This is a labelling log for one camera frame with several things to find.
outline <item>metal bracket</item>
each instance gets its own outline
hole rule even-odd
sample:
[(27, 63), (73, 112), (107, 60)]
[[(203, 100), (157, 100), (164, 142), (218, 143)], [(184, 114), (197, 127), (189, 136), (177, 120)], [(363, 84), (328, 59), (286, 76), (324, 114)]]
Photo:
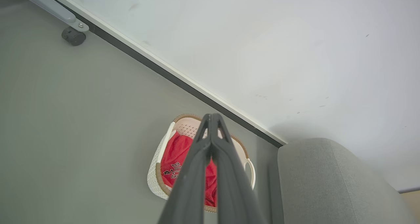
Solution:
[(76, 18), (76, 16), (71, 13), (69, 10), (65, 9), (55, 0), (30, 0), (33, 3), (37, 4), (39, 7), (43, 8), (47, 12), (56, 16), (61, 21), (64, 21), (66, 24), (71, 26), (77, 31), (86, 32), (89, 30), (89, 26)]

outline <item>red clothing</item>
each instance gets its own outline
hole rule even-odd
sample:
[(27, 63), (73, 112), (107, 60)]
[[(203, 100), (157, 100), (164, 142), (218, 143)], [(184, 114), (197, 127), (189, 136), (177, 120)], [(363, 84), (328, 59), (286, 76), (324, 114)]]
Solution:
[[(180, 135), (178, 132), (175, 132), (172, 138), (168, 141), (168, 145), (163, 153), (162, 161), (160, 162), (160, 173), (162, 174), (162, 179), (165, 185), (168, 185), (171, 188), (174, 186), (191, 144), (192, 139), (190, 137)], [(216, 207), (216, 199), (217, 168), (213, 163), (213, 160), (211, 160), (206, 168), (204, 204)]]

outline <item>laundry basket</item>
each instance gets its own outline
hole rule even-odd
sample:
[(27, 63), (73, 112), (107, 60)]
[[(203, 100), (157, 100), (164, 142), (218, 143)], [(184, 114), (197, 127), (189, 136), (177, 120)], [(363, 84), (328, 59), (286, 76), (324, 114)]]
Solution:
[[(200, 126), (201, 118), (196, 115), (183, 114), (178, 116), (172, 121), (169, 125), (168, 131), (166, 132), (163, 139), (160, 141), (159, 146), (156, 149), (155, 155), (153, 156), (152, 163), (150, 164), (149, 172), (147, 173), (147, 184), (149, 185), (150, 190), (157, 196), (168, 199), (169, 194), (171, 193), (171, 188), (164, 184), (162, 175), (160, 174), (160, 161), (162, 160), (163, 153), (165, 152), (166, 145), (168, 144), (169, 139), (175, 134), (175, 131), (178, 131), (180, 135), (185, 135), (194, 139), (197, 129)], [(255, 185), (255, 168), (251, 160), (248, 157), (245, 147), (235, 136), (231, 135), (232, 142), (235, 146), (235, 149), (238, 153), (239, 159), (243, 165), (243, 168), (246, 168), (246, 164), (249, 164), (251, 167), (251, 188), (254, 189)], [(216, 212), (217, 208), (204, 206), (204, 210), (208, 212)]]

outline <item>basket handle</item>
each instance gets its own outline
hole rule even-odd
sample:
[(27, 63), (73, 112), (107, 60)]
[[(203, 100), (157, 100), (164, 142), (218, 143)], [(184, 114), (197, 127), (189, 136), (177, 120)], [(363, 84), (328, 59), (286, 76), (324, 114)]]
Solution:
[(252, 164), (251, 160), (249, 158), (246, 159), (245, 163), (243, 164), (243, 168), (246, 169), (246, 164), (249, 164), (251, 167), (251, 188), (254, 189), (255, 186), (255, 167), (254, 164)]

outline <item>caster wheel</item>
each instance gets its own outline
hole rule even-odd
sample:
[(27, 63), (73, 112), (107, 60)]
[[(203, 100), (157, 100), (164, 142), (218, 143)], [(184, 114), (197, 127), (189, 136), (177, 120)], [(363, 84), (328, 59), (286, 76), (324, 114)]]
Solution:
[(61, 37), (73, 46), (79, 46), (86, 39), (86, 35), (82, 32), (76, 31), (72, 27), (67, 27), (61, 33)]

